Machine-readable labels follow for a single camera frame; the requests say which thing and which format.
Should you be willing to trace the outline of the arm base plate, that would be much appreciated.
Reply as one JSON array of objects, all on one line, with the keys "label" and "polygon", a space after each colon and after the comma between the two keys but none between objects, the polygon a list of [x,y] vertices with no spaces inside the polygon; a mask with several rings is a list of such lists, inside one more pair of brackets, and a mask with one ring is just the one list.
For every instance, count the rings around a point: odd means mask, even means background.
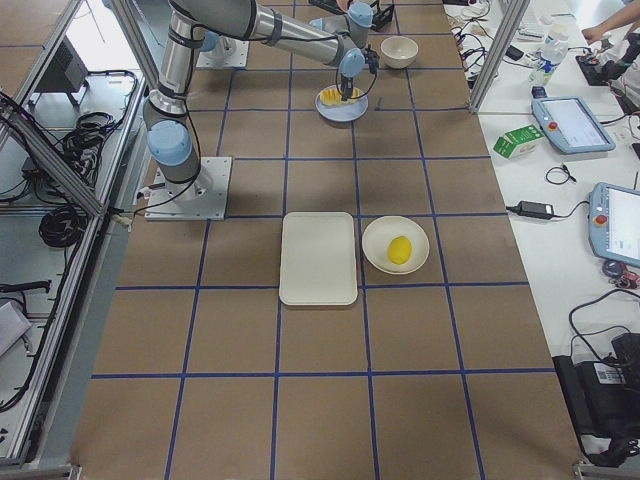
[{"label": "arm base plate", "polygon": [[159,168],[149,196],[150,208],[143,211],[149,221],[200,221],[223,220],[232,169],[231,157],[203,157],[200,174],[195,183],[180,196],[184,186],[167,183]]},{"label": "arm base plate", "polygon": [[201,51],[196,63],[200,70],[244,69],[248,61],[249,43],[218,37],[214,48]]}]

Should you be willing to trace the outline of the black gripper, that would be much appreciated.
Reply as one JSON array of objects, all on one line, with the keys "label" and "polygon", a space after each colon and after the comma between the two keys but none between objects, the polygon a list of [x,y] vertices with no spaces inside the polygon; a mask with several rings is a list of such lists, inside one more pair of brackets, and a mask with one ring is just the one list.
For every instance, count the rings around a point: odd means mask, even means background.
[{"label": "black gripper", "polygon": [[354,97],[353,78],[346,75],[340,75],[339,93],[342,102],[349,102]]}]

